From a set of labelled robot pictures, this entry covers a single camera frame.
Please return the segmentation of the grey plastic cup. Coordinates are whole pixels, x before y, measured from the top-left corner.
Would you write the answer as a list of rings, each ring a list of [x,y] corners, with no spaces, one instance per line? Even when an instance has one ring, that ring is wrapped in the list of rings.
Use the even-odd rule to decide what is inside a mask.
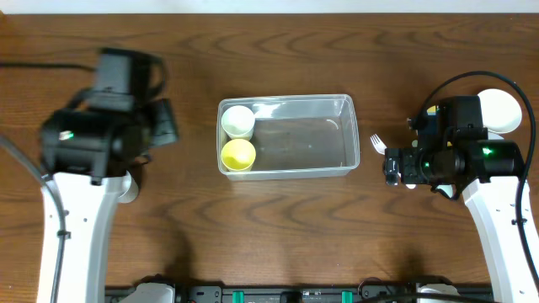
[[[139,185],[129,171],[122,178],[122,194],[118,198],[121,204],[133,202],[139,194]]]

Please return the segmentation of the white plastic cup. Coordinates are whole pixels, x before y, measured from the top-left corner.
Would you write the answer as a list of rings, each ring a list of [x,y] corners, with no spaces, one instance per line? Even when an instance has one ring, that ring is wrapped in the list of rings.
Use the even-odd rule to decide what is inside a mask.
[[[253,136],[255,116],[251,109],[235,105],[221,117],[221,127],[231,139],[250,140]]]

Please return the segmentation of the yellow plastic cup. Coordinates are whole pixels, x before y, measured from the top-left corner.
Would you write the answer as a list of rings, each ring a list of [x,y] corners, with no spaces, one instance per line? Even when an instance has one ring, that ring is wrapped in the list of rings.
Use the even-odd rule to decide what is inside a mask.
[[[244,139],[233,139],[221,149],[221,163],[230,172],[247,172],[256,160],[254,145]]]

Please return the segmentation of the white plastic bowl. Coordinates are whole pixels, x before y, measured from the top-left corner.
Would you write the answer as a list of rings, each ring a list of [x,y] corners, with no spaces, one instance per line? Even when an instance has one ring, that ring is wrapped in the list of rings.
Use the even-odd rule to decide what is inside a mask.
[[[490,88],[478,94],[483,125],[495,134],[507,134],[516,130],[522,120],[522,111],[517,100],[509,93]]]

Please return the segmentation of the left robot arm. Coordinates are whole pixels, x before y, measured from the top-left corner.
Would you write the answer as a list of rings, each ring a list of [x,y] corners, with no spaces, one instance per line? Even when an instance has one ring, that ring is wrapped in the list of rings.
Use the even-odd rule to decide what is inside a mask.
[[[166,98],[89,102],[85,110],[57,110],[41,130],[45,219],[39,302],[104,301],[115,212],[138,195],[129,170],[151,148],[178,139]]]

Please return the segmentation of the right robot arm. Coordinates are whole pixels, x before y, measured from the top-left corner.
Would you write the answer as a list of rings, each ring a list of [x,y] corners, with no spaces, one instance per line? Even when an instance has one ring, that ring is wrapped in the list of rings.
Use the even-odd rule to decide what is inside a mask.
[[[538,234],[525,164],[513,141],[435,141],[387,148],[384,155],[387,184],[429,185],[438,193],[450,185],[449,198],[463,199],[478,230],[496,301],[538,300]]]

